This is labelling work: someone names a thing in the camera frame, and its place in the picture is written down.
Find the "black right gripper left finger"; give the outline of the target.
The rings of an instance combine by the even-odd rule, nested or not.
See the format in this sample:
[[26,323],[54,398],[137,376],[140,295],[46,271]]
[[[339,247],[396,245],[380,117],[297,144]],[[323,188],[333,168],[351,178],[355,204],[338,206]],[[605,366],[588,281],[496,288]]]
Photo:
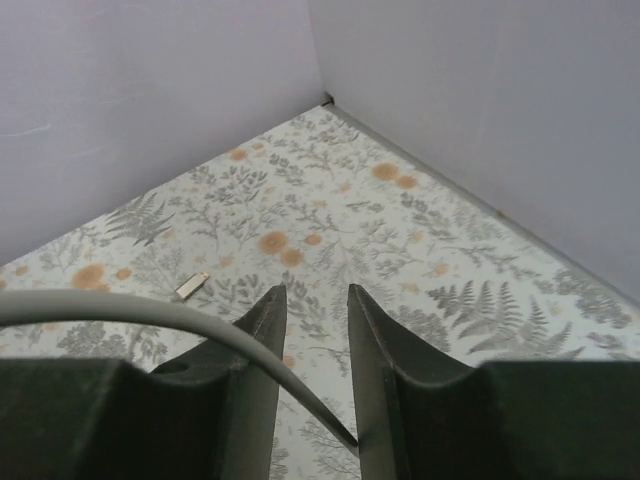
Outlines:
[[213,341],[150,372],[115,358],[1,363],[5,479],[265,479],[277,383]]

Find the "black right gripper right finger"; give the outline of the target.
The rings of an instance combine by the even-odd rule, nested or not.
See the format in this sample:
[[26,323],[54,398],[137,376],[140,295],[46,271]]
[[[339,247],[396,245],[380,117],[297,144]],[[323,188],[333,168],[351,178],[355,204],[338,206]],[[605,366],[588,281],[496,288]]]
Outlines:
[[635,479],[635,361],[470,367],[390,317],[361,286],[348,335],[365,479]]

